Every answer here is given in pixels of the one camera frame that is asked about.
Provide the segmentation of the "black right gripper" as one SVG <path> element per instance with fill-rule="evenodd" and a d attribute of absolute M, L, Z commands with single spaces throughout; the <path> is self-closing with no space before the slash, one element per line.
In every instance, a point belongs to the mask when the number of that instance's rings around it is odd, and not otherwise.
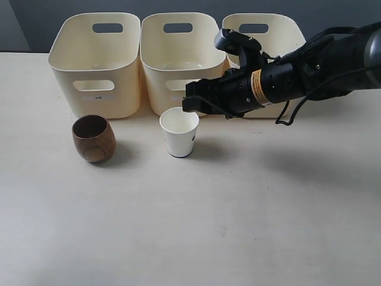
<path fill-rule="evenodd" d="M 218 79 L 187 83 L 185 94 L 184 112 L 274 119 L 286 101 L 298 97 L 298 76 L 292 67 L 267 67 L 248 73 L 230 69 Z"/>

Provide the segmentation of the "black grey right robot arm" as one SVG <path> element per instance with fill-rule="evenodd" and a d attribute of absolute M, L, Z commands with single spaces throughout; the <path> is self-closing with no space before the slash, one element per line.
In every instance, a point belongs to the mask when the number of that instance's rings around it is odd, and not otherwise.
<path fill-rule="evenodd" d="M 186 85 L 182 109 L 228 119 L 292 100 L 322 101 L 380 88 L 380 23 L 331 27 L 301 47 L 272 57 L 250 36 L 221 29 L 218 50 L 235 55 L 238 68 Z"/>

